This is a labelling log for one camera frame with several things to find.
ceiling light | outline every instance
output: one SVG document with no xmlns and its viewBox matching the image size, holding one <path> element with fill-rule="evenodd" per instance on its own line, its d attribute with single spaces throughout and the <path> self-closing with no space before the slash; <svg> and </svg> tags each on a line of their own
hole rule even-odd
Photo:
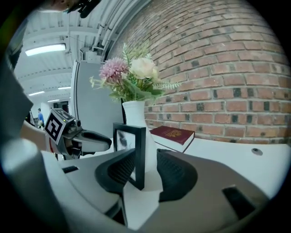
<svg viewBox="0 0 291 233">
<path fill-rule="evenodd" d="M 55 45 L 48 45 L 48 46 L 42 46 L 42 47 L 38 47 L 34 49 L 29 49 L 29 50 L 26 50 L 25 53 L 27 56 L 32 56 L 39 53 L 65 51 L 65 49 L 66 49 L 65 44 L 55 44 Z"/>
<path fill-rule="evenodd" d="M 66 87 L 59 87 L 58 89 L 63 90 L 63 89 L 70 89 L 70 88 L 71 88 L 70 86 L 66 86 Z"/>
<path fill-rule="evenodd" d="M 48 102 L 54 102 L 54 101 L 59 101 L 59 100 L 49 100 Z"/>
<path fill-rule="evenodd" d="M 34 95 L 41 94 L 41 93 L 44 93 L 44 91 L 39 91 L 39 92 L 36 92 L 36 93 L 32 93 L 32 94 L 29 94 L 29 96 L 34 96 Z"/>
</svg>

white vase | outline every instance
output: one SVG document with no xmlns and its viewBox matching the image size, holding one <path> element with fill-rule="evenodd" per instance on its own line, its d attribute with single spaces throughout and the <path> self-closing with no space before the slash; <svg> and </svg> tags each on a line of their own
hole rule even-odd
<svg viewBox="0 0 291 233">
<path fill-rule="evenodd" d="M 146 128 L 145 136 L 145 172 L 156 169 L 156 143 L 146 125 L 144 101 L 129 101 L 122 104 L 126 115 L 126 124 Z"/>
</svg>

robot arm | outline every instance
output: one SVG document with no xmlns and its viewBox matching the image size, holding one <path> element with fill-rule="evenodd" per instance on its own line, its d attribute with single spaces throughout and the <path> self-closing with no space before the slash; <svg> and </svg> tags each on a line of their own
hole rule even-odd
<svg viewBox="0 0 291 233">
<path fill-rule="evenodd" d="M 106 151 L 112 143 L 108 137 L 84 130 L 80 120 L 76 120 L 62 109 L 51 110 L 45 132 L 49 146 L 55 147 L 66 160 Z"/>
</svg>

picture frame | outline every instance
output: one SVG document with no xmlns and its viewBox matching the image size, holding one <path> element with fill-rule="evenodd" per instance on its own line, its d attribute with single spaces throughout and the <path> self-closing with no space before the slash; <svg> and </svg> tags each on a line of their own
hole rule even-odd
<svg viewBox="0 0 291 233">
<path fill-rule="evenodd" d="M 119 131 L 134 135 L 135 179 L 131 176 L 129 182 L 139 190 L 142 190 L 145 187 L 146 128 L 113 123 L 113 147 L 115 152 L 119 150 Z"/>
</svg>

book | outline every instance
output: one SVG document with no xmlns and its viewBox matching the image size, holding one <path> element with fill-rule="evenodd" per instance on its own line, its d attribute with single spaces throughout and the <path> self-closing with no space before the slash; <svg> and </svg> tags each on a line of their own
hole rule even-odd
<svg viewBox="0 0 291 233">
<path fill-rule="evenodd" d="M 194 131 L 167 126 L 157 127 L 150 132 L 156 143 L 182 153 L 185 152 L 195 137 Z"/>
</svg>

